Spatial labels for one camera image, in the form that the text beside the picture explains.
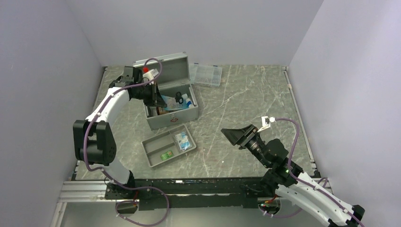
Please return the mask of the brown bottle orange cap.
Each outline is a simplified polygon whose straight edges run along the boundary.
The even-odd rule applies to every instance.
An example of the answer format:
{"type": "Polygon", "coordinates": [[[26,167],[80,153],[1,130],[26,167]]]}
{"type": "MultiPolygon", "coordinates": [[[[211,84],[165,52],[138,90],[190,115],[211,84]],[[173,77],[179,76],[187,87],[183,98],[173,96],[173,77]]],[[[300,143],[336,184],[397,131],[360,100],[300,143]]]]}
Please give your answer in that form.
{"type": "Polygon", "coordinates": [[[156,113],[157,113],[157,115],[164,115],[164,114],[169,113],[169,111],[165,110],[163,107],[157,107],[156,113]]]}

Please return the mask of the grey metal medicine case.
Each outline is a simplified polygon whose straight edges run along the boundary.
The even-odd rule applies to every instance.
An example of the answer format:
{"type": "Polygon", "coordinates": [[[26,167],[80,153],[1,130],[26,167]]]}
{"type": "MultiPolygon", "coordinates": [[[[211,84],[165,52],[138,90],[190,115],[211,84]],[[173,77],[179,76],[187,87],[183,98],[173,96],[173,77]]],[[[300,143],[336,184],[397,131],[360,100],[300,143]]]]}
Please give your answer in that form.
{"type": "Polygon", "coordinates": [[[194,90],[189,80],[189,61],[185,52],[157,57],[162,62],[162,74],[157,79],[157,85],[162,95],[175,97],[177,92],[187,94],[193,107],[176,110],[158,115],[152,107],[147,107],[143,101],[139,101],[141,109],[145,111],[146,121],[151,130],[173,126],[199,117],[199,106],[194,90]]]}

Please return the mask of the black handled scissors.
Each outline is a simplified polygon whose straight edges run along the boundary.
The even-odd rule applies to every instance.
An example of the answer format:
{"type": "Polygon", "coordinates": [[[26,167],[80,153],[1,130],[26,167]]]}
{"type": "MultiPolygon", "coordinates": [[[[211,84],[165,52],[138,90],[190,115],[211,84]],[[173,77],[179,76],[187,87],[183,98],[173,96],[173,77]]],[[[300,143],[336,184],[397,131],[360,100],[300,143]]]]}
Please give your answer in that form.
{"type": "Polygon", "coordinates": [[[183,104],[184,103],[184,98],[182,97],[182,93],[181,92],[176,92],[175,94],[175,101],[178,104],[183,104]]]}

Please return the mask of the alcohol wipes zip bag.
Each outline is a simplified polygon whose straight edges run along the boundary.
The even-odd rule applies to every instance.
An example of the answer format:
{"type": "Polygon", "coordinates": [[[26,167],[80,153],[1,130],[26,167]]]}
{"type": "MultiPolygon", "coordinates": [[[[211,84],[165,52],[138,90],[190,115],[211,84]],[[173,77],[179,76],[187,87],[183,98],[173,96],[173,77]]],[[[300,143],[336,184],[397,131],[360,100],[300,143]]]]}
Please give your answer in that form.
{"type": "Polygon", "coordinates": [[[192,143],[189,140],[189,137],[186,132],[182,131],[175,136],[176,141],[178,142],[178,147],[181,151],[186,151],[192,148],[192,143]]]}

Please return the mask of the white blue bandage roll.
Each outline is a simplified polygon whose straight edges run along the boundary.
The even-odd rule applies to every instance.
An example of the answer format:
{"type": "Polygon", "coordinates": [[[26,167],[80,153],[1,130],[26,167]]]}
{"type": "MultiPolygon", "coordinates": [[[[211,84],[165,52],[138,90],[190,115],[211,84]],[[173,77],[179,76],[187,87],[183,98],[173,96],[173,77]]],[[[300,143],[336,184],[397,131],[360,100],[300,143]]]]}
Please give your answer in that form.
{"type": "Polygon", "coordinates": [[[195,107],[195,105],[193,104],[192,99],[187,94],[183,94],[182,98],[184,99],[187,108],[195,107]]]}

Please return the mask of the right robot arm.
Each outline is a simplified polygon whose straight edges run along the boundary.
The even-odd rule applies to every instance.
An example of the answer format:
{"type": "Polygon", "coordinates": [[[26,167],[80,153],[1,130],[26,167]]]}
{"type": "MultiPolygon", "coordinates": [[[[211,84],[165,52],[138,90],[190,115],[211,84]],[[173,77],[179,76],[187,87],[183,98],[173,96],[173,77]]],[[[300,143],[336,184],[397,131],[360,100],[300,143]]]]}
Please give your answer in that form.
{"type": "Polygon", "coordinates": [[[249,150],[267,168],[260,180],[264,195],[286,198],[325,227],[362,226],[364,208],[340,200],[314,181],[299,165],[289,160],[289,152],[280,139],[263,141],[252,124],[241,129],[221,129],[221,132],[233,146],[249,150]]]}

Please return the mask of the blue white mask pack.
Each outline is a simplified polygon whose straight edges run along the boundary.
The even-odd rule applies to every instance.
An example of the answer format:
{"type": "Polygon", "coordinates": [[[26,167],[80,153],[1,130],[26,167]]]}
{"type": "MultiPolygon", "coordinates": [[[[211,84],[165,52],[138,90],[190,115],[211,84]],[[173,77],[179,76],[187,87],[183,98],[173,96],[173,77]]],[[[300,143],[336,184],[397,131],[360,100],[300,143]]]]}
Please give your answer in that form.
{"type": "Polygon", "coordinates": [[[186,109],[187,106],[185,104],[185,101],[183,104],[178,104],[175,101],[174,97],[170,97],[170,96],[164,96],[162,95],[162,98],[164,99],[164,101],[167,103],[167,107],[164,108],[167,111],[177,111],[177,110],[182,110],[182,109],[186,109]]]}

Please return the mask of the grey plastic divided tray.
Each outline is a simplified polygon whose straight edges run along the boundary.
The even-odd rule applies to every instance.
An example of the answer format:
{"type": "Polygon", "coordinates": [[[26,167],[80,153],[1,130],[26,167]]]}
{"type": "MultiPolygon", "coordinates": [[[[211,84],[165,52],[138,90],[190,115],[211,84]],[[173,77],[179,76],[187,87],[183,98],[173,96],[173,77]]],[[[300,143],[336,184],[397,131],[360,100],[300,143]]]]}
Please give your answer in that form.
{"type": "Polygon", "coordinates": [[[188,129],[188,127],[184,124],[179,125],[175,128],[172,128],[168,131],[155,135],[149,139],[146,139],[141,142],[141,145],[144,149],[146,159],[148,161],[148,166],[151,168],[157,168],[165,163],[175,160],[186,153],[193,151],[197,148],[197,145],[188,129]],[[192,148],[181,151],[178,147],[178,142],[175,139],[175,135],[180,132],[186,132],[189,140],[192,143],[192,148]],[[174,156],[168,160],[162,161],[160,155],[171,150],[174,153],[174,156]]]}

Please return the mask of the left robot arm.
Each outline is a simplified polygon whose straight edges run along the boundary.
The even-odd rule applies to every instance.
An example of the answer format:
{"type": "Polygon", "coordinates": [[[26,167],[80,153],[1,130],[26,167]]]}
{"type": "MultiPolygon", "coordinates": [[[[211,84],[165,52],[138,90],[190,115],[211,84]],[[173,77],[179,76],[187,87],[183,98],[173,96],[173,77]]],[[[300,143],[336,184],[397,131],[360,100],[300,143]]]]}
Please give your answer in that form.
{"type": "Polygon", "coordinates": [[[121,109],[132,99],[143,101],[151,107],[166,107],[156,79],[161,70],[124,67],[123,74],[113,80],[99,106],[84,120],[73,124],[74,152],[77,160],[83,161],[88,171],[101,171],[117,192],[125,199],[136,192],[132,171],[116,158],[117,145],[111,126],[121,109]]]}

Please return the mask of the green wind oil box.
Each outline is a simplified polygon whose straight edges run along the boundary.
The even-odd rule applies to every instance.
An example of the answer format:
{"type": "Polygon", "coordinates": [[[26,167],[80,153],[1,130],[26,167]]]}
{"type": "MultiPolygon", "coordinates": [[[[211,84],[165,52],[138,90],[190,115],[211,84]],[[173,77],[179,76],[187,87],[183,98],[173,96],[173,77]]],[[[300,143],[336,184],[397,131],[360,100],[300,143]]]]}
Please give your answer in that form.
{"type": "Polygon", "coordinates": [[[174,153],[171,150],[169,150],[169,151],[161,154],[160,158],[161,158],[162,161],[165,161],[165,160],[168,160],[168,159],[172,158],[173,156],[174,156],[174,153]]]}

